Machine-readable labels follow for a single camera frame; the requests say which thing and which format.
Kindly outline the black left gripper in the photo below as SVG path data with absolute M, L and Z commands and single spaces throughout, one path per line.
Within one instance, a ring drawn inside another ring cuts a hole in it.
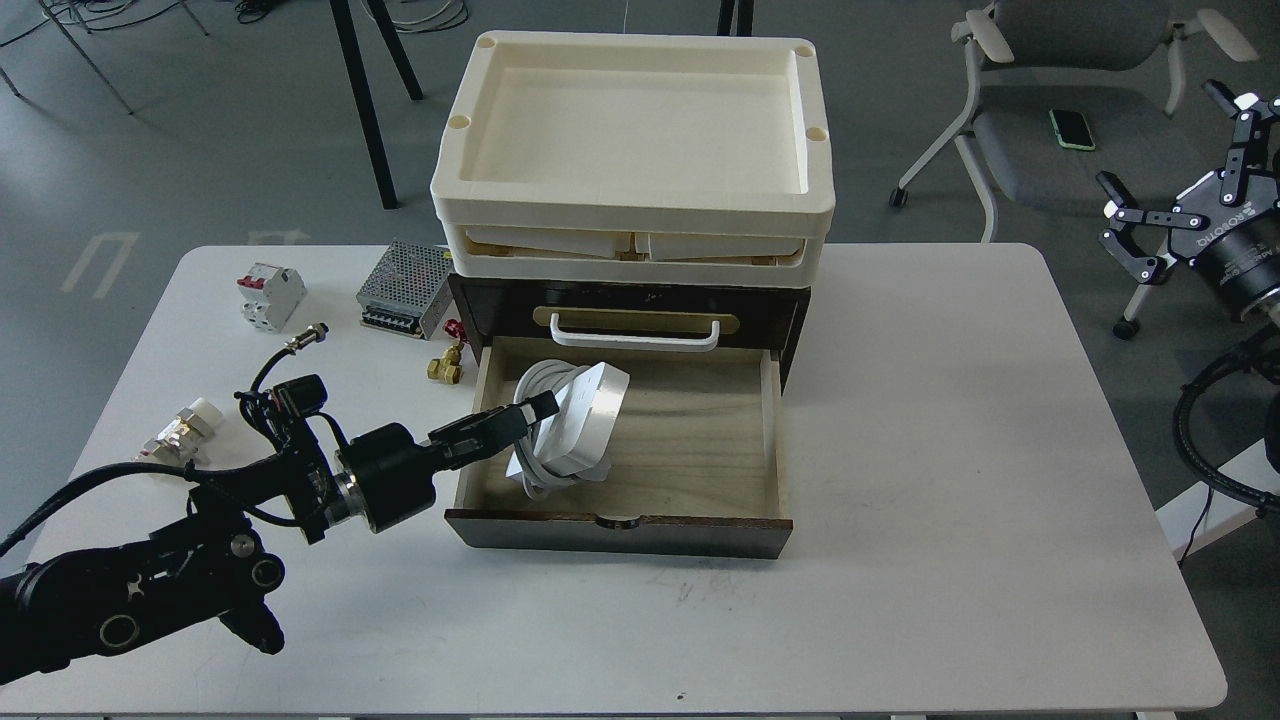
M 493 457 L 559 410 L 556 395 L 544 391 L 430 430 L 429 446 L 415 443 L 407 428 L 390 423 L 352 439 L 335 456 L 351 480 L 356 512 L 366 518 L 371 532 L 380 533 L 435 502 L 436 471 Z

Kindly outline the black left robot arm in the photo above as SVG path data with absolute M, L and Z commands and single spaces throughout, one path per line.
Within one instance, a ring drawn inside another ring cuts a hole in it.
M 283 583 L 285 568 L 264 548 L 253 519 L 296 528 L 308 543 L 352 516 L 383 532 L 434 505 L 436 473 L 495 456 L 558 411 L 545 391 L 463 416 L 430 432 L 424 445 L 398 423 L 353 441 L 337 433 L 340 470 L 333 471 L 308 425 L 326 401 L 317 375 L 270 389 L 252 384 L 237 400 L 271 456 L 223 470 L 193 462 L 96 468 L 69 480 L 5 538 L 3 548 L 10 550 L 69 502 L 118 478 L 156 473 L 191 483 L 186 515 L 146 539 L 60 553 L 3 579 L 4 683 L 90 655 L 127 653 L 212 618 L 248 646 L 278 653 L 285 641 L 265 598 Z

